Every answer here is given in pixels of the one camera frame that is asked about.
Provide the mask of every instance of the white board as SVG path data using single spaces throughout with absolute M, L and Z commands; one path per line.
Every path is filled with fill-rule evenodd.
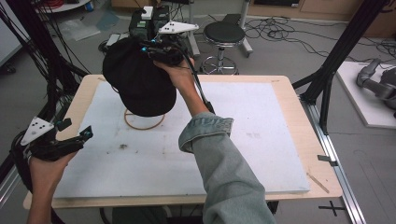
M 376 98 L 372 91 L 361 88 L 356 84 L 359 71 L 367 65 L 368 63 L 344 62 L 338 69 L 341 83 L 367 127 L 396 129 L 396 119 L 393 117 L 395 111 L 387 107 L 382 100 Z M 387 68 L 391 65 L 382 64 L 382 66 Z M 379 82 L 384 70 L 378 66 L 371 79 Z
M 216 113 L 234 118 L 231 139 L 267 193 L 309 191 L 271 84 L 202 83 Z M 192 154 L 177 140 L 191 116 L 181 96 L 158 127 L 137 131 L 106 82 L 93 97 L 80 129 L 93 138 L 70 162 L 55 198 L 205 194 Z

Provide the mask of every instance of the shirt cuff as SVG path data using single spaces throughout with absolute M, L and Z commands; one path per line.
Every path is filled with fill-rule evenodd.
M 178 138 L 181 151 L 193 153 L 192 140 L 214 134 L 231 134 L 233 119 L 224 119 L 210 112 L 203 112 L 194 116 L 184 128 Z

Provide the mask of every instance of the wooden table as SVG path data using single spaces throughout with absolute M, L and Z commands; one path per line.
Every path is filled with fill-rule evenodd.
M 267 201 L 292 199 L 339 198 L 342 189 L 333 168 L 326 161 L 319 161 L 318 155 L 324 155 L 323 149 L 312 129 L 299 99 L 290 81 L 282 76 L 199 76 L 201 82 L 264 82 L 271 83 L 282 109 L 284 119 L 290 129 L 290 135 L 306 172 L 311 190 L 307 193 L 268 194 Z M 97 85 L 106 81 L 102 75 L 84 77 L 76 96 L 65 117 L 73 120 L 73 125 L 58 133 L 57 139 L 64 140 L 77 135 L 79 124 L 90 106 Z M 54 208 L 66 207 L 103 207 L 126 205 L 158 205 L 204 203 L 205 196 L 161 196 L 161 197 L 122 197 L 122 198 L 84 198 L 54 199 Z M 23 203 L 29 208 L 31 194 Z

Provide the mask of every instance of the motion capture marker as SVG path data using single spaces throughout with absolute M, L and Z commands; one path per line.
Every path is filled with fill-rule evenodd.
M 34 117 L 30 122 L 29 128 L 27 129 L 25 136 L 21 140 L 21 145 L 28 145 L 29 143 L 35 141 L 39 136 L 53 129 L 53 127 L 53 124 L 48 123 L 38 117 Z

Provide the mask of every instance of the denim sleeve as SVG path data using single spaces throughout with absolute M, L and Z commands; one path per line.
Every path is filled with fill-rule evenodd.
M 229 137 L 232 125 L 205 112 L 179 137 L 180 150 L 194 154 L 204 182 L 204 223 L 275 223 L 264 187 Z

